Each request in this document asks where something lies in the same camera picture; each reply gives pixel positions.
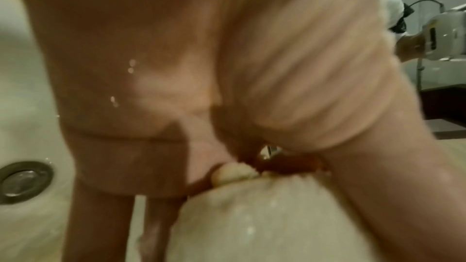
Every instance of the white sink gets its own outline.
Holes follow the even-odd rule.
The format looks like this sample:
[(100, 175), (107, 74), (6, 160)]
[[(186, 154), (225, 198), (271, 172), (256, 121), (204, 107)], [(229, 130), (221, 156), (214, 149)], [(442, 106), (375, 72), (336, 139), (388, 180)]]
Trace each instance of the white sink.
[[(0, 262), (58, 262), (67, 221), (73, 161), (58, 127), (40, 52), (21, 2), (0, 0), (0, 168), (24, 160), (52, 165), (52, 184), (40, 195), (0, 205)], [(139, 261), (144, 200), (138, 199), (127, 261)]]

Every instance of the sink drain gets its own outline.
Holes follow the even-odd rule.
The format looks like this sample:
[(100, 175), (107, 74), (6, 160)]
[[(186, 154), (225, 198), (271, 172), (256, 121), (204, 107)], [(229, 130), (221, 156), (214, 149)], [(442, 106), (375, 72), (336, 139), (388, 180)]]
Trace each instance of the sink drain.
[(0, 205), (27, 201), (52, 182), (53, 169), (41, 162), (17, 162), (0, 169)]

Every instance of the drain ring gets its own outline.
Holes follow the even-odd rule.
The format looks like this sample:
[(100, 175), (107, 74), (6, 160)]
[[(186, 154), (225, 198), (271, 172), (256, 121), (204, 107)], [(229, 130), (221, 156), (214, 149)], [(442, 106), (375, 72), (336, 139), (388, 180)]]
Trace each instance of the drain ring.
[(35, 161), (9, 164), (0, 169), (0, 205), (27, 201), (43, 192), (52, 182), (50, 165)]

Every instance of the metal drain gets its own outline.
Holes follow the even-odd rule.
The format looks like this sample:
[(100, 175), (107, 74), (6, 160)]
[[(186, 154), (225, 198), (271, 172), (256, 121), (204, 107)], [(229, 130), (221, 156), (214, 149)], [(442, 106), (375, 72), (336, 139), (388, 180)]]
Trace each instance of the metal drain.
[(52, 182), (53, 169), (41, 162), (17, 162), (0, 169), (0, 205), (27, 201)]

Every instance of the drain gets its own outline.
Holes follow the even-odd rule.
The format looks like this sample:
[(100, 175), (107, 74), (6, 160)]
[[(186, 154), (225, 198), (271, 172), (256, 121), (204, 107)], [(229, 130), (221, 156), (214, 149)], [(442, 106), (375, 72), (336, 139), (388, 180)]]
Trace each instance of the drain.
[(27, 201), (52, 182), (53, 169), (41, 162), (17, 162), (0, 169), (0, 205)]

